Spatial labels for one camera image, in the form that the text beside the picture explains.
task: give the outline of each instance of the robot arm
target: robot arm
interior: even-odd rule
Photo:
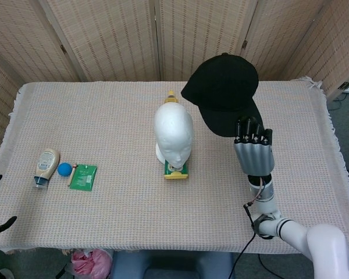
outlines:
[[[315,279],[349,278],[349,247],[337,227],[320,224],[306,228],[284,218],[276,206],[271,171],[274,168],[272,130],[252,118],[236,124],[234,140],[239,163],[248,175],[257,214],[254,231],[264,239],[279,237],[313,262]]]

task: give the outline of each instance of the table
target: table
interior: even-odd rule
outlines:
[[[30,83],[17,95],[0,148],[0,249],[108,248],[241,251],[252,236],[242,204],[248,180],[233,139],[212,134],[180,95],[184,82]],[[173,90],[193,117],[189,179],[168,181],[155,156],[153,119]],[[273,129],[276,201],[305,225],[330,223],[349,241],[349,182],[326,109],[309,81],[262,81],[254,97]],[[51,178],[33,187],[45,148],[61,162],[98,166],[93,191]],[[250,253],[294,253],[280,239],[256,238]]]

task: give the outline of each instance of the green packet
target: green packet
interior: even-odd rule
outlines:
[[[97,166],[78,164],[72,177],[70,189],[92,191]]]

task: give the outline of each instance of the blue ball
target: blue ball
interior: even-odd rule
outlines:
[[[60,176],[69,176],[72,172],[72,167],[68,163],[62,163],[58,166],[57,171]]]

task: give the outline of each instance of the white mannequin head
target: white mannequin head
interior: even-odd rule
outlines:
[[[182,167],[190,156],[194,137],[189,112],[179,103],[165,103],[156,111],[154,131],[158,159]]]

